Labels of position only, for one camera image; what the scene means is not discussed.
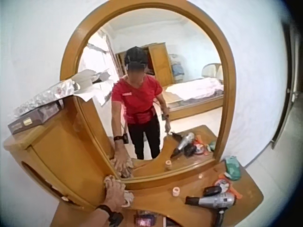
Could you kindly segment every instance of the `hand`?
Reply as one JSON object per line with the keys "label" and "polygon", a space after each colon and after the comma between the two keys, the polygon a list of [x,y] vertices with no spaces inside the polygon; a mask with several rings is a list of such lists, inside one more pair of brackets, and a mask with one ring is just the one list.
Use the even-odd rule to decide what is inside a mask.
{"label": "hand", "polygon": [[165,132],[166,132],[166,133],[169,133],[169,131],[170,131],[170,122],[169,122],[169,121],[166,121],[166,122],[165,122]]}
{"label": "hand", "polygon": [[128,160],[128,153],[127,150],[124,146],[122,145],[116,145],[115,149],[115,169],[118,172],[122,172],[123,170],[126,169],[126,163]]}
{"label": "hand", "polygon": [[117,212],[121,209],[121,206],[125,204],[124,190],[125,184],[111,179],[105,182],[107,192],[104,201],[104,205],[107,205],[112,212]]}

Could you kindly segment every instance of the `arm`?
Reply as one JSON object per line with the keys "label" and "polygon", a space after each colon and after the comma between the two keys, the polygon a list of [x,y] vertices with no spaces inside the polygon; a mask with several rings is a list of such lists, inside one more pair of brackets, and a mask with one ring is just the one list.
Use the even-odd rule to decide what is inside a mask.
{"label": "arm", "polygon": [[114,137],[122,136],[121,127],[121,102],[112,101],[112,130]]}
{"label": "arm", "polygon": [[[103,205],[108,206],[112,212],[118,212],[125,202],[125,184],[112,179],[106,181],[106,188],[107,194]],[[80,227],[107,227],[109,226],[108,218],[109,214],[106,211],[96,209]]]}
{"label": "arm", "polygon": [[109,226],[108,218],[109,215],[104,210],[96,209],[80,227],[107,227]]}
{"label": "arm", "polygon": [[163,114],[165,116],[165,121],[166,121],[165,122],[165,132],[169,133],[169,131],[170,131],[170,121],[169,121],[169,117],[168,117],[168,115],[169,115],[169,108],[167,108],[167,106],[166,106],[166,102],[165,102],[165,100],[163,98],[162,93],[159,94],[159,95],[157,95],[156,99],[158,100],[158,102],[160,104],[160,107],[161,107],[161,110],[162,110],[162,112],[163,112]]}
{"label": "arm", "polygon": [[162,93],[157,95],[156,99],[158,100],[158,102],[160,104],[160,107],[161,107],[161,110],[162,110],[163,114],[165,116],[168,115],[169,114],[169,109],[166,106],[166,102],[164,100],[164,97],[163,97]]}
{"label": "arm", "polygon": [[[121,130],[121,102],[112,101],[112,130],[113,135],[122,136]],[[127,150],[124,146],[123,140],[115,141],[115,168],[117,171],[122,171],[126,168],[126,162],[128,158]]]}

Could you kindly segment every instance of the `bed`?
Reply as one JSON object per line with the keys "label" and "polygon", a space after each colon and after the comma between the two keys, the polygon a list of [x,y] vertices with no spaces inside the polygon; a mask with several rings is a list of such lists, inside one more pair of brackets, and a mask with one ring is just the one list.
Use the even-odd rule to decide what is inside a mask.
{"label": "bed", "polygon": [[223,82],[203,77],[173,84],[163,88],[163,97],[170,108],[171,120],[189,117],[223,105]]}

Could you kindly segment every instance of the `wooden mirror frame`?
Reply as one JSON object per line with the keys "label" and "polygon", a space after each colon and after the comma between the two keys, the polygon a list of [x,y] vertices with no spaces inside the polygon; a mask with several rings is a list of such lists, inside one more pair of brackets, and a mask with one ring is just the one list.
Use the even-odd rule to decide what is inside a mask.
{"label": "wooden mirror frame", "polygon": [[[217,164],[221,159],[231,129],[236,96],[234,59],[223,32],[205,12],[186,0],[109,0],[102,4],[79,24],[68,41],[62,59],[60,80],[68,79],[78,72],[80,57],[89,38],[106,22],[128,11],[143,8],[167,9],[179,13],[195,22],[211,38],[219,53],[223,68],[223,112],[214,158],[211,161],[186,166],[182,169],[165,172],[160,175],[122,179],[124,183],[133,185],[133,187],[129,187],[130,189],[149,187],[150,184],[148,182],[152,183],[153,186],[160,185],[168,182],[168,178],[170,180],[180,179],[193,174],[193,172],[200,172]],[[118,177],[106,153],[103,152],[105,149],[111,149],[109,141],[102,141],[102,145],[98,141],[98,135],[104,135],[105,131],[93,101],[84,102],[74,97],[67,99],[65,106],[68,111],[77,111],[77,116],[89,133],[90,139],[97,147],[99,154],[92,154],[92,156],[101,155],[102,158],[107,159],[105,163],[113,171],[112,174]]]}

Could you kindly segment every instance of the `window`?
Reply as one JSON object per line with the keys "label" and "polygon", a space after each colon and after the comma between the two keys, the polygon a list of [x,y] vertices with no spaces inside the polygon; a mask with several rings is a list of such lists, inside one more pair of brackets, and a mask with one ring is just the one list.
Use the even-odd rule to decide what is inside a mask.
{"label": "window", "polygon": [[115,59],[110,50],[108,36],[103,32],[96,32],[84,48],[78,68],[78,71],[89,69],[96,72],[107,71],[109,73],[110,77],[108,80],[94,84],[95,87],[100,88],[102,91],[97,96],[101,105],[110,98],[114,83],[119,80]]}

